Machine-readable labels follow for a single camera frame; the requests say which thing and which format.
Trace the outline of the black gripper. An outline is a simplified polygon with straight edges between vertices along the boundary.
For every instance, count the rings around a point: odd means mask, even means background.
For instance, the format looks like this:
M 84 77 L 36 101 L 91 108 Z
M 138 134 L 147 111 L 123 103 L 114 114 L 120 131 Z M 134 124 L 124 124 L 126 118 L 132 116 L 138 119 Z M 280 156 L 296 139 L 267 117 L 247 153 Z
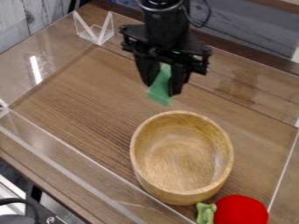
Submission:
M 132 53 L 143 83 L 150 87 L 160 72 L 160 63 L 171 65 L 170 96 L 179 95 L 191 73 L 206 74 L 211 49 L 190 32 L 186 7 L 144 7 L 144 23 L 119 27 L 123 50 Z

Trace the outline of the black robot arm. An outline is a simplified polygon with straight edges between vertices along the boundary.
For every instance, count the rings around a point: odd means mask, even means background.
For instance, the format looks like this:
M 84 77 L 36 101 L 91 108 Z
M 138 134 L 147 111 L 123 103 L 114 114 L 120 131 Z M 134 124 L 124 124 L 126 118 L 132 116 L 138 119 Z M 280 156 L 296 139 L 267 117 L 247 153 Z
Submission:
M 119 27 L 122 49 L 134 54 L 140 78 L 148 87 L 162 71 L 162 64 L 171 67 L 170 96 L 182 93 L 192 73 L 206 75 L 208 71 L 211 48 L 196 39 L 190 28 L 190 25 L 202 28 L 207 24 L 211 7 L 206 5 L 207 17 L 199 24 L 191 19 L 190 0 L 139 0 L 144 23 Z

